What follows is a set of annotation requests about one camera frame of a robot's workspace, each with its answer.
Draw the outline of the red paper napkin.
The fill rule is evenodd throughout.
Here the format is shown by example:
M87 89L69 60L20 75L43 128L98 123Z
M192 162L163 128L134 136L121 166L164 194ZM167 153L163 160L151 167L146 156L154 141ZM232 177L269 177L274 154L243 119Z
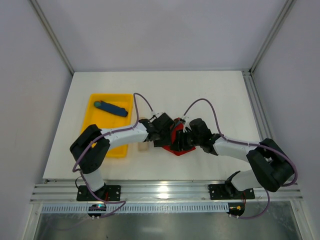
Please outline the red paper napkin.
M181 118L175 118L173 126L170 127L170 143L162 148L176 156L182 156L196 149L195 146L188 143L187 132L184 132L185 121Z

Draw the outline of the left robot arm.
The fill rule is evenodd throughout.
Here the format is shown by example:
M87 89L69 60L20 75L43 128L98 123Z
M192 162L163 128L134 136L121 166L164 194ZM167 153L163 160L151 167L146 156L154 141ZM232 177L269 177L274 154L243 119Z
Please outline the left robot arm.
M92 198L106 201L107 186L100 167L108 151L131 143L153 142L157 147L170 145L174 125L174 120L166 113L115 129L89 125L69 148L75 160L72 171L80 172L86 181L86 192Z

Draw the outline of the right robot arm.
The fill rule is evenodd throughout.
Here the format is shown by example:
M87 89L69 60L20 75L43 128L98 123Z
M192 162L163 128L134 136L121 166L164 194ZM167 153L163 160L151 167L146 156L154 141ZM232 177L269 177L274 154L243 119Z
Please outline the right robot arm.
M226 140L220 134L212 133L201 118L192 120L185 129L177 130L172 136L172 151L180 153L200 147L207 154L249 163L250 170L236 171L225 180L221 192L231 199L252 188L276 192L295 173L284 152L269 138L245 144Z

